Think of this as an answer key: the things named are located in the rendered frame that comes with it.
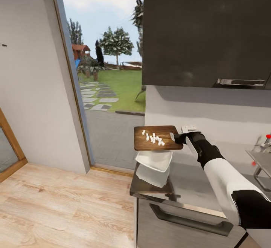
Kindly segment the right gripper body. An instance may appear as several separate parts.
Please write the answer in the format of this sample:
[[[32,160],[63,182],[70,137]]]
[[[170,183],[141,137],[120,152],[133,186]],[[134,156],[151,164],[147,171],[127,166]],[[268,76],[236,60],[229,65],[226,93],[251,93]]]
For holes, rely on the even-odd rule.
[[[184,142],[184,136],[186,134],[180,134],[180,135],[174,135],[174,140],[176,144],[186,144],[186,142]]]

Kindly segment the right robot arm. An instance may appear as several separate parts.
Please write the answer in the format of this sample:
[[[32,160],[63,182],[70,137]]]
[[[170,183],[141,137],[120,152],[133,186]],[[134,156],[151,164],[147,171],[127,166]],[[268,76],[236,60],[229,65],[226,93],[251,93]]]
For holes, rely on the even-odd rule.
[[[174,135],[176,144],[187,144],[201,163],[226,218],[241,226],[262,248],[271,248],[271,202],[254,184],[242,176],[211,145],[196,126],[182,126]]]

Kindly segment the cutting board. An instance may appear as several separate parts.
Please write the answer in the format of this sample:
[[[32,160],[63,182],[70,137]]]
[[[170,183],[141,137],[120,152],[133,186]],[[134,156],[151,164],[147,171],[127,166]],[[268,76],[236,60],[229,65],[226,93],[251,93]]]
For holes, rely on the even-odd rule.
[[[148,137],[146,136],[148,133]],[[176,144],[170,133],[179,135],[175,126],[139,126],[134,127],[134,149],[135,151],[151,151],[151,150],[182,150],[184,144]],[[158,139],[154,142],[152,138]]]

